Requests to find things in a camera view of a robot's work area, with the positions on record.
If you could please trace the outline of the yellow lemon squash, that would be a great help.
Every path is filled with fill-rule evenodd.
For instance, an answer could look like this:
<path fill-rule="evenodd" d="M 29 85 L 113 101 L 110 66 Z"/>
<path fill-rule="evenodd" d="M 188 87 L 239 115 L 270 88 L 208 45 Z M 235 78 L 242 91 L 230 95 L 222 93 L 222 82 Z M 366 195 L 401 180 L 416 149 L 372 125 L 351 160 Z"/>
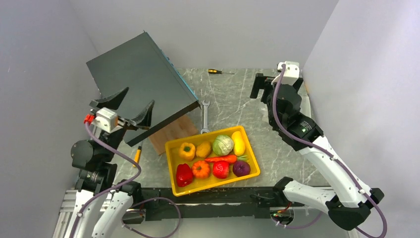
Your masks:
<path fill-rule="evenodd" d="M 242 134 L 240 131 L 236 131 L 232 134 L 231 139 L 234 142 L 233 152 L 236 156 L 240 157 L 243 156 L 245 153 L 245 142 L 242 137 Z"/>

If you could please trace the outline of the green cabbage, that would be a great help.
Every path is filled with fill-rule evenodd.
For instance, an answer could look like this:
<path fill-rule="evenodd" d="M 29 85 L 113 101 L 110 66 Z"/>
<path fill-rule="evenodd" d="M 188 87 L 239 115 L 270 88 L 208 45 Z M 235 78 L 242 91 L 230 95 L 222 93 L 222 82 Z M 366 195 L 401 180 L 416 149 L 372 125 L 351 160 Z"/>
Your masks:
<path fill-rule="evenodd" d="M 217 156 L 229 154 L 234 147 L 234 141 L 227 135 L 218 135 L 212 144 L 212 151 Z"/>

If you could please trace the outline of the red bell pepper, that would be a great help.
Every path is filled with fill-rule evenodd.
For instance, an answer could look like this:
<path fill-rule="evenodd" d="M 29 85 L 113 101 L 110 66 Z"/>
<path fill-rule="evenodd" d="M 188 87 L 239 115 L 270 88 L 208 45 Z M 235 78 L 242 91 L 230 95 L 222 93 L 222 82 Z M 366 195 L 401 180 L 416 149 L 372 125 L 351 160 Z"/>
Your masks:
<path fill-rule="evenodd" d="M 178 187 L 185 187 L 192 183 L 194 178 L 192 169 L 188 164 L 180 164 L 176 170 L 176 183 Z"/>

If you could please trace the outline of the purple onion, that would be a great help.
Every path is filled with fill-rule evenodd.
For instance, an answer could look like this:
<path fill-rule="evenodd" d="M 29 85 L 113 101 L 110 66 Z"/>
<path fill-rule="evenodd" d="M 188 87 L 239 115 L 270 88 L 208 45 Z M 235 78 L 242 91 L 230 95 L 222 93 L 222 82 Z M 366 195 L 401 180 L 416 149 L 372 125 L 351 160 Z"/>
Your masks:
<path fill-rule="evenodd" d="M 237 177 L 247 176 L 251 172 L 251 167 L 247 162 L 239 160 L 233 164 L 232 171 Z"/>

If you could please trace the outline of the red apple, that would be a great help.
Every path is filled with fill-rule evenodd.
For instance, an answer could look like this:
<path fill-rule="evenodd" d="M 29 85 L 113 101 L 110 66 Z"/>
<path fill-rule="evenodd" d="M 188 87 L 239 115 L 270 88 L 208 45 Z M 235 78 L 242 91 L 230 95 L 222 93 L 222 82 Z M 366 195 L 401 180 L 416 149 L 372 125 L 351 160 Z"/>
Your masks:
<path fill-rule="evenodd" d="M 226 179 L 229 176 L 229 163 L 226 161 L 214 162 L 212 174 L 218 179 Z"/>

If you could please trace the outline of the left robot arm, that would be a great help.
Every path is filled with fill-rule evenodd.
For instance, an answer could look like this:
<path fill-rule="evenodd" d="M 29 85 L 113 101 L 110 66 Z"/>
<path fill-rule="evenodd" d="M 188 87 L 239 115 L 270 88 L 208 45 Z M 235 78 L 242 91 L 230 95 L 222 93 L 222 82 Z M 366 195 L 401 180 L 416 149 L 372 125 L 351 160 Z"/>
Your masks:
<path fill-rule="evenodd" d="M 73 214 L 65 232 L 66 238 L 105 238 L 115 228 L 116 219 L 122 218 L 128 208 L 142 202 L 141 185 L 134 177 L 114 185 L 117 165 L 111 163 L 119 155 L 137 168 L 137 162 L 118 151 L 127 131 L 148 130 L 151 127 L 154 100 L 151 100 L 132 119 L 116 111 L 123 102 L 129 87 L 116 93 L 92 100 L 91 110 L 83 124 L 88 139 L 74 143 L 70 150 L 72 166 L 79 169 L 75 185 L 76 200 Z"/>

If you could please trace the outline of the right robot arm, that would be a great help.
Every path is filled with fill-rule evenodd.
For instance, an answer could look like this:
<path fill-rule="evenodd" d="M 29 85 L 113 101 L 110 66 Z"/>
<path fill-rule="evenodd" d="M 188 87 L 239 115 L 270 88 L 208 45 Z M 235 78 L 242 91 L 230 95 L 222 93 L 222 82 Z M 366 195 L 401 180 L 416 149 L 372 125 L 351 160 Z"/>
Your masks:
<path fill-rule="evenodd" d="M 257 73 L 250 98 L 257 98 L 259 91 L 263 91 L 261 102 L 267 106 L 272 129 L 310 161 L 332 188 L 328 191 L 283 177 L 273 187 L 274 202 L 279 206 L 289 202 L 304 204 L 327 214 L 344 230 L 357 228 L 384 198 L 384 193 L 356 177 L 332 149 L 322 129 L 300 111 L 302 98 L 298 91 L 303 79 L 296 79 L 293 85 L 282 84 L 277 92 L 273 80 L 273 76 Z"/>

